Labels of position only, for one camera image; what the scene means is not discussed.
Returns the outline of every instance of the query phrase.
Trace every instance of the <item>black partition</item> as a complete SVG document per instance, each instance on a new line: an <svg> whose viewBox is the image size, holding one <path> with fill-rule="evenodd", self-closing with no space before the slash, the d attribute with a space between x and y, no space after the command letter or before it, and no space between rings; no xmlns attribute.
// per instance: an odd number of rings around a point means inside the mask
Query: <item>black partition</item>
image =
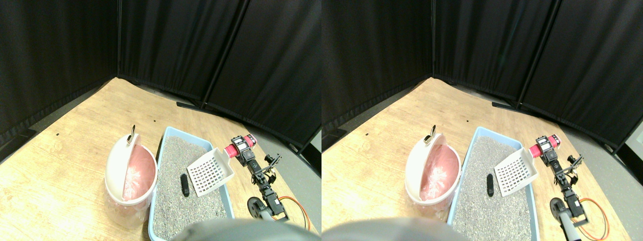
<svg viewBox="0 0 643 241"><path fill-rule="evenodd" d="M298 148L319 129L319 1L250 1L209 106Z"/></svg>
<svg viewBox="0 0 643 241"><path fill-rule="evenodd" d="M122 3L118 76L201 100L240 1Z"/></svg>
<svg viewBox="0 0 643 241"><path fill-rule="evenodd" d="M517 100L551 1L435 4L433 76Z"/></svg>
<svg viewBox="0 0 643 241"><path fill-rule="evenodd" d="M0 145L116 76L117 1L0 1Z"/></svg>
<svg viewBox="0 0 643 241"><path fill-rule="evenodd" d="M327 132L431 73L431 1L322 1Z"/></svg>
<svg viewBox="0 0 643 241"><path fill-rule="evenodd" d="M641 1L563 1L524 106L618 148L643 116L641 26Z"/></svg>

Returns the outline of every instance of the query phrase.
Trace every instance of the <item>cable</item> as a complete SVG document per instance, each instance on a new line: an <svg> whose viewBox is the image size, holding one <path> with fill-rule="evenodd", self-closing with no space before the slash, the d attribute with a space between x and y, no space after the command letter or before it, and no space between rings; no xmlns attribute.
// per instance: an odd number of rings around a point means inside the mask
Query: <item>cable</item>
<svg viewBox="0 0 643 241"><path fill-rule="evenodd" d="M288 196L281 196L281 197L279 197L279 200L280 200L280 201L281 201L282 199L290 199L290 200L294 201L295 203L297 203L297 205L299 206L299 208L301 208L301 209L302 209L303 214L304 214L304 216L305 216L305 217L304 217L304 219L303 219L303 222L304 222L304 225L303 225L303 226L304 226L304 229L305 229L305 227L306 227L306 225L305 225L305 224L306 224L306 220L308 220L308 231L310 231L310 230L311 230L311 218L310 218L310 217L308 217L308 213L307 213L307 212L306 212L306 210L303 208L302 204L300 204L297 200L295 200L295 199L294 199L294 198L292 198L292 197L288 197Z"/></svg>
<svg viewBox="0 0 643 241"><path fill-rule="evenodd" d="M302 209L301 207L300 207L300 209L299 209L299 210L300 210L300 211L302 211L302 217L303 217L303 228L304 228L304 229L306 229L306 227L307 227L306 214L304 214L304 213L303 213L303 209Z"/></svg>
<svg viewBox="0 0 643 241"><path fill-rule="evenodd" d="M597 207L599 207L599 209L601 210L601 213L603 214L603 219L604 219L604 221L605 221L604 223L605 223L606 228L605 228L605 230L603 231L603 236L602 236L601 238L595 238L595 237L594 237L594 236L592 236L589 232L587 232L587 230L585 230L585 228L584 228L584 227L582 227L582 226L580 226L580 227L579 227L579 228L581 228L581 233L582 233L585 237L587 237L588 239L590 239L590 240L592 240L592 241L601 241L601 240L605 240L605 239L607 239L607 237L610 235L610 221L608 221L608 219L607 219L607 215L605 214L605 211L603 210L603 208L601 207L601 205L599 205L596 201L594 201L594 200L592 200L592 199L589 199L589 198L583 198L583 199L581 199L581 201L580 201L580 202L581 202L581 203L583 203L584 201L590 201L590 202L593 202L594 204L596 204L596 206L597 206Z"/></svg>

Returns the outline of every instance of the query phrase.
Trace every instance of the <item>gray floor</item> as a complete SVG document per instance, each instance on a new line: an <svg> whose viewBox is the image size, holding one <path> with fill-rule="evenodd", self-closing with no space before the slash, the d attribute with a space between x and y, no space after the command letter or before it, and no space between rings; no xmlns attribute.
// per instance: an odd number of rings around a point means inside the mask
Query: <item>gray floor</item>
<svg viewBox="0 0 643 241"><path fill-rule="evenodd" d="M184 100L180 97L177 97L173 94L160 91L153 87L146 85L139 85L141 89L144 89L150 93L156 94L168 98L173 101L182 102L191 104L187 100ZM60 117L65 115L71 109L76 107L78 104L89 98L98 90L94 88L83 94L82 96L72 100L65 106L54 111L50 115L43 118L41 121L32 125L30 128L36 130L37 132L42 132L44 129L49 127L54 121L57 121ZM314 227L318 230L321 229L322 223L322 180L317 174L310 169L307 164L305 164L301 159L299 159L294 153L292 153L283 143L281 143L276 137L267 133L266 131L246 126L250 133L252 133L259 142L259 145L264 150L266 154L275 155L280 154L282 157L279 164L277 164L277 170L282 175L290 189L293 191L293 194L296 196L297 200L302 204L306 209L308 216L311 218L311 222ZM320 140L313 141L314 146L321 146ZM301 213L296 211L290 211L290 215L301 215Z"/></svg>
<svg viewBox="0 0 643 241"><path fill-rule="evenodd" d="M455 85L465 93L477 96L492 102L507 104L505 101L485 94L474 89ZM340 129L350 132L366 122L371 117L388 107L390 104L404 97L413 87L405 89L393 95L385 101L371 107L350 121L346 122ZM599 183L599 186L607 196L612 207L619 216L626 231L632 240L643 240L643 186L637 182L631 172L622 164L618 157L610 155L596 141L578 130L561 125L561 129L572 142L576 150L583 155L584 165L592 172L592 175ZM583 181L582 174L579 175L579 182Z"/></svg>

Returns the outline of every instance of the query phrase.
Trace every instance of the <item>wooden table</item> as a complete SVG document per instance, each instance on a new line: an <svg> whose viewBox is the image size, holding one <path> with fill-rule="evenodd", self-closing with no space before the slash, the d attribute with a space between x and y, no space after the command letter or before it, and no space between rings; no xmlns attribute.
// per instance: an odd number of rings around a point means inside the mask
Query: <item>wooden table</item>
<svg viewBox="0 0 643 241"><path fill-rule="evenodd" d="M535 144L540 136L557 134L562 141L557 153L563 168L569 166L567 156L578 156L555 123L492 107L487 100L430 78L323 153L322 229L362 219L434 217L433 213L417 211L404 189L406 158L414 144L429 134L434 124L437 132L446 135L448 144L462 160L479 126L516 139L525 146ZM584 161L599 160L586 156ZM539 159L536 166L540 176L532 184L540 238L564 240L549 208L552 198L563 198L560 187L554 184L550 168ZM574 191L581 198L589 197L603 207L610 221L609 240L630 240L587 166L581 165L578 172L580 180L574 185ZM590 202L584 202L584 207L591 223L583 227L594 236L601 235L604 224L600 210Z"/></svg>
<svg viewBox="0 0 643 241"><path fill-rule="evenodd" d="M134 124L143 145L154 155L167 126L219 148L235 136L248 134L240 123L177 107L171 100L115 78L0 165L0 239L148 240L147 222L125 229L104 210L107 155ZM265 156L260 143L253 151ZM250 183L248 169L235 159L231 165L235 177L227 185L234 214L251 219L246 201L261 193ZM294 197L277 175L273 189L280 196ZM303 227L299 207L293 202L284 206L291 214L288 223Z"/></svg>

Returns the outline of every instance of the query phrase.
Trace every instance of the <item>lid handle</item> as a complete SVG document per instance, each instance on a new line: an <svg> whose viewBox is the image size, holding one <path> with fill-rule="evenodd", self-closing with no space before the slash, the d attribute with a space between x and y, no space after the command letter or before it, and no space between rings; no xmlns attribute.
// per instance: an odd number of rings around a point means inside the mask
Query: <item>lid handle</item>
<svg viewBox="0 0 643 241"><path fill-rule="evenodd" d="M127 144L130 145L132 143L132 140L134 139L134 129L136 128L136 125L132 126L132 134L130 134L127 137Z"/></svg>
<svg viewBox="0 0 643 241"><path fill-rule="evenodd" d="M427 135L424 138L424 144L429 145L429 142L431 142L431 139L433 139L434 135L435 135L435 125L433 125L433 128L431 128L431 134Z"/></svg>

